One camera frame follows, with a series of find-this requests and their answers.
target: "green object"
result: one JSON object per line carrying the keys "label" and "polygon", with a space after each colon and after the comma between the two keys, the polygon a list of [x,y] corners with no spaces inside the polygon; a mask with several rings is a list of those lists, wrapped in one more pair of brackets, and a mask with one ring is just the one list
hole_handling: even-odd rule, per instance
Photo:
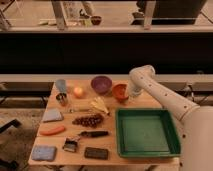
{"label": "green object", "polygon": [[180,156],[180,142],[167,110],[117,109],[116,134],[121,157]]}

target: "glass window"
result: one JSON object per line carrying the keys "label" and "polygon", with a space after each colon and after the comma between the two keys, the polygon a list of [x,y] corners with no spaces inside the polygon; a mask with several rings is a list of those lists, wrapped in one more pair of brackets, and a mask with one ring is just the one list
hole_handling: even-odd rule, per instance
{"label": "glass window", "polygon": [[29,1],[0,0],[6,30],[212,30],[213,0]]}

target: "purple bowl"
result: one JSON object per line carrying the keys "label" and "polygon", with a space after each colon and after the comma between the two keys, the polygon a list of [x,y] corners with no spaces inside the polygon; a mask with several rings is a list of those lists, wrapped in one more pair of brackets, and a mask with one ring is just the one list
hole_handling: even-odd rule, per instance
{"label": "purple bowl", "polygon": [[105,94],[112,87],[112,80],[106,76],[97,76],[92,79],[91,87],[95,90],[96,93]]}

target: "bowl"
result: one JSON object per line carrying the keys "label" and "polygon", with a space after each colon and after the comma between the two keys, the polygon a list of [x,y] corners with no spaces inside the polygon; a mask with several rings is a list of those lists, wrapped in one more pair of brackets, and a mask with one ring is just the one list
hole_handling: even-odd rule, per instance
{"label": "bowl", "polygon": [[126,84],[117,84],[112,89],[112,95],[118,102],[125,102],[129,96],[125,93],[126,92]]}
{"label": "bowl", "polygon": [[100,16],[92,16],[91,22],[93,25],[99,25],[102,21],[102,18]]}
{"label": "bowl", "polygon": [[92,79],[91,87],[96,93],[105,94],[112,87],[112,80],[107,76],[97,76]]}

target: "knife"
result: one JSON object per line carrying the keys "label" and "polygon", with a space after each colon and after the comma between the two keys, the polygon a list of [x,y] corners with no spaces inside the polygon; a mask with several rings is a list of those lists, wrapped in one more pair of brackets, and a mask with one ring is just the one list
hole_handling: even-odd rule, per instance
{"label": "knife", "polygon": [[95,137],[101,137],[101,136],[109,135],[109,132],[108,131],[83,131],[78,135],[83,136],[83,137],[95,138]]}

